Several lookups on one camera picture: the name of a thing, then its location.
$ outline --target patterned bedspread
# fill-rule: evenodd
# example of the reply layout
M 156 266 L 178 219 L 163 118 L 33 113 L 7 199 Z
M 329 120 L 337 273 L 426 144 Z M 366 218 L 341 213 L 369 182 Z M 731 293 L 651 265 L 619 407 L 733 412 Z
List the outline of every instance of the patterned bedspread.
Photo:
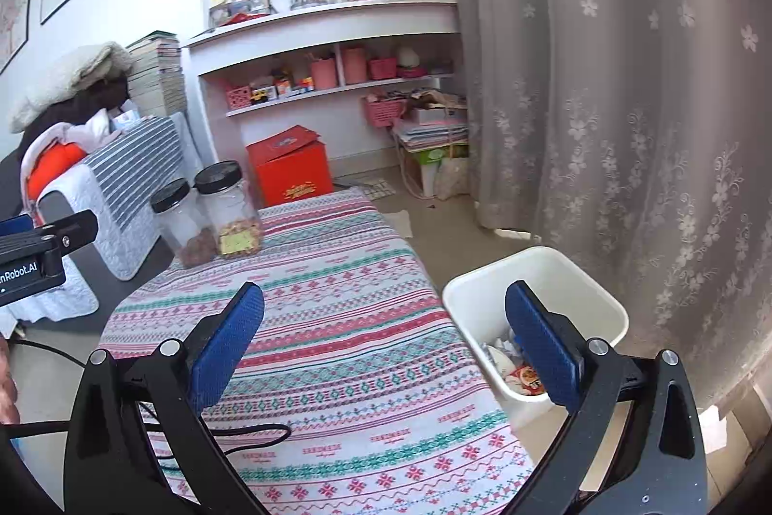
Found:
M 229 456 L 269 511 L 500 510 L 533 466 L 414 251 L 356 190 L 261 216 L 260 254 L 190 270 L 175 262 L 118 307 L 100 346 L 117 357 L 149 353 L 253 281 L 264 321 L 203 416 L 214 428 L 292 426 L 280 445 Z M 162 434 L 153 439 L 158 455 L 170 453 Z M 190 496 L 174 461 L 163 465 Z

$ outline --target screw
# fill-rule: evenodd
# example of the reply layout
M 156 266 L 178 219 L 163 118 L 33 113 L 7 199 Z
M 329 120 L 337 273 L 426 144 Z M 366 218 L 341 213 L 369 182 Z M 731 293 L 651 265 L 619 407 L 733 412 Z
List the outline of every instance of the screw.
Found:
M 587 347 L 596 356 L 605 356 L 608 353 L 608 343 L 603 339 L 591 339 Z
M 165 340 L 161 344 L 161 353 L 164 356 L 174 356 L 180 350 L 180 342 L 177 339 Z
M 671 366 L 678 364 L 678 354 L 674 352 L 672 349 L 666 349 L 665 351 L 663 351 L 662 359 L 668 365 L 671 365 Z
M 91 364 L 102 364 L 107 359 L 107 352 L 104 349 L 94 349 L 89 357 Z

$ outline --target black cable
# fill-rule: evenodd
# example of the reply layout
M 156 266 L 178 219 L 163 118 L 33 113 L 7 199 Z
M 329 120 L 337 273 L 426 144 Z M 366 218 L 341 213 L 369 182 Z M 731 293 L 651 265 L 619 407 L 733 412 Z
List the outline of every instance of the black cable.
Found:
M 86 368 L 86 364 L 80 362 L 76 357 L 70 356 L 67 352 L 61 351 L 57 348 L 52 348 L 50 345 L 44 345 L 42 343 L 36 343 L 34 340 L 26 340 L 26 339 L 17 339 L 15 337 L 12 337 L 8 340 L 9 344 L 16 344 L 16 345 L 27 345 L 30 348 L 37 348 L 37 349 L 44 349 L 47 352 L 55 353 L 63 358 L 67 358 L 68 361 L 71 363 L 75 363 L 78 367 L 81 369 Z
M 243 428 L 230 428 L 230 429 L 214 429 L 210 430 L 212 436 L 234 436 L 237 434 L 252 434 L 255 432 L 268 432 L 269 430 L 284 430 L 284 434 L 282 434 L 280 437 L 276 437 L 271 441 L 266 441 L 265 443 L 256 443 L 253 445 L 240 445 L 237 448 L 230 448 L 223 451 L 223 454 L 226 456 L 229 454 L 233 454 L 233 452 L 243 452 L 247 449 L 262 449 L 262 448 L 270 448 L 274 445 L 278 445 L 282 441 L 287 440 L 290 435 L 292 434 L 292 429 L 288 425 L 284 424 L 261 424 L 256 426 L 244 426 Z M 175 456 L 172 454 L 170 456 L 156 456 L 156 459 L 162 461 L 162 460 L 169 460 L 173 459 Z
M 5 424 L 3 428 L 8 433 L 8 438 L 24 438 L 38 434 L 67 432 L 69 421 L 32 421 L 28 424 Z
M 70 361 L 71 363 L 75 363 L 81 369 L 85 369 L 86 368 L 86 364 L 80 362 L 76 357 L 70 356 L 67 352 L 63 351 L 62 349 L 53 348 L 51 345 L 45 345 L 43 343 L 37 343 L 34 340 L 19 339 L 19 338 L 16 338 L 15 336 L 13 338 L 9 339 L 8 342 L 9 342 L 9 344 L 26 345 L 26 346 L 28 346 L 30 348 L 44 349 L 47 352 L 55 353 L 57 356 L 61 356 L 63 358 L 67 358 L 68 361 Z M 139 402 L 139 405 L 141 407 L 143 407 L 148 412 L 148 415 L 150 415 L 153 419 L 155 419 L 155 421 L 159 421 L 158 420 L 158 415 L 156 415 L 153 412 L 153 409 L 150 408 L 150 406 L 148 406 L 144 402 Z

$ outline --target glass jar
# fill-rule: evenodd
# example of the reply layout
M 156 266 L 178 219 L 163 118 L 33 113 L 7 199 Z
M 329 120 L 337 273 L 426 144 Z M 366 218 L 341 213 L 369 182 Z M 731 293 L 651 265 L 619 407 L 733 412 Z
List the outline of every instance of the glass jar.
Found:
M 215 230 L 186 180 L 175 180 L 155 191 L 150 206 L 161 236 L 184 268 L 215 259 Z
M 224 258 L 238 258 L 260 251 L 262 223 L 238 162 L 212 164 L 199 172 L 194 182 L 214 224 L 219 253 Z

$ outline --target white trash bin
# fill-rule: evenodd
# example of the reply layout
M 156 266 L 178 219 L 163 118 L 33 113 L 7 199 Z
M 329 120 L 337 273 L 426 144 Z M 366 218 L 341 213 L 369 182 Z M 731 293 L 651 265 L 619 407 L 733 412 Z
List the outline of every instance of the white trash bin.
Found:
M 553 407 L 546 393 L 528 396 L 510 389 L 480 347 L 496 338 L 508 338 L 504 295 L 520 279 L 526 281 L 547 310 L 568 317 L 586 339 L 599 336 L 614 346 L 624 338 L 629 325 L 624 307 L 557 249 L 531 247 L 451 280 L 442 291 L 442 301 L 513 429 Z

